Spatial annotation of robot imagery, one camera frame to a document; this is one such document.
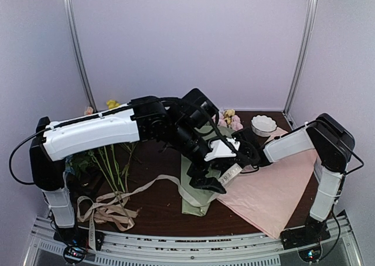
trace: small white dish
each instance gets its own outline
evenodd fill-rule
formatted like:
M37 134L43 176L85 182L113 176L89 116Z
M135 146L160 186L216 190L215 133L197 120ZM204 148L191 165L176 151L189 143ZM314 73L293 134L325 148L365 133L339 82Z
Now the small white dish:
M260 137L269 137L276 127L276 122L266 115L257 115L251 120L251 129Z

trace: pink wrapping paper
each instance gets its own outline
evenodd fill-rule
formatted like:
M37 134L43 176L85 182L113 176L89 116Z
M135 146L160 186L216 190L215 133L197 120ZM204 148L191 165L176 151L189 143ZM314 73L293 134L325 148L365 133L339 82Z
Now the pink wrapping paper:
M277 128L270 139L284 133ZM316 157L315 150L308 150L240 175L217 199L269 237L278 238L306 189Z

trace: brown table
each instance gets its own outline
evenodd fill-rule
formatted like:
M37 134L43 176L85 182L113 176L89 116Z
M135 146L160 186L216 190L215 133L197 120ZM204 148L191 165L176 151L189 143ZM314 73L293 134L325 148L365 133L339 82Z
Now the brown table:
M250 127L252 117L265 114L272 117L277 125L290 131L290 127L281 112L237 112L243 125ZM142 161L139 164L131 163L129 177L129 190L133 191L160 174L180 176L181 156L173 149L162 149L163 143L145 142L137 146L135 155ZM306 191L293 213L287 227L296 227L304 224L316 195L318 183L311 177ZM109 187L104 184L99 195L109 193ZM151 236L223 236L248 234L259 232L254 226L233 213L219 201L211 203L207 215L197 217L181 213L181 196L177 186L168 180L156 181L148 190L134 195L127 204L127 208L137 210L141 208L135 219L135 227L130 229L130 234ZM106 223L97 225L99 230L117 231L114 224Z

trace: robotic arm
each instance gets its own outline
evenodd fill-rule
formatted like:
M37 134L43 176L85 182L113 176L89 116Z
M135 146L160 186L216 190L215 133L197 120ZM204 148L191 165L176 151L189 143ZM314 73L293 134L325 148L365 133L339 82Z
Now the robotic arm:
M76 223L63 178L66 156L109 144L155 139L166 142L192 162L188 171L191 186L218 193L226 191L216 178L205 177L210 166L223 173L235 163L257 168L315 148L322 162L322 179L306 220L304 237L319 237L333 202L340 195L350 157L358 158L353 153L353 136L332 117L322 114L260 146L249 128L235 132L232 138L222 136L212 120L214 115L218 117L217 107L195 88L182 99L149 96L73 120L40 119L36 129L40 134L32 141L30 162L33 180L45 193L57 227L68 231ZM209 142L196 131L207 122L217 134Z

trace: white wall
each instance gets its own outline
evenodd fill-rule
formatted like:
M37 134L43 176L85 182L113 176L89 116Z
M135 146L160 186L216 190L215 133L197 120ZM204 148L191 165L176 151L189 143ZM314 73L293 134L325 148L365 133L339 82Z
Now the white wall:
M281 110L308 0L73 0L99 109L117 99L183 96Z
M62 0L0 0L0 258L20 265L42 193L16 183L11 150L35 132L40 117L82 115L86 99L73 57ZM27 144L14 159L19 178L32 180Z
M298 125L328 112L356 139L365 167L348 176L345 208L366 265L375 250L375 0L319 0L291 115Z

